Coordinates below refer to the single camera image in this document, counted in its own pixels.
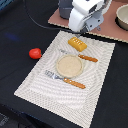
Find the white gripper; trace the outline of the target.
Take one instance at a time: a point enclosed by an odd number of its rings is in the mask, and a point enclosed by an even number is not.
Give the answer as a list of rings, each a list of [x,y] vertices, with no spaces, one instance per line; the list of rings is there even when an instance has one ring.
[[[73,0],[69,17],[69,28],[74,32],[88,32],[99,28],[109,0]]]

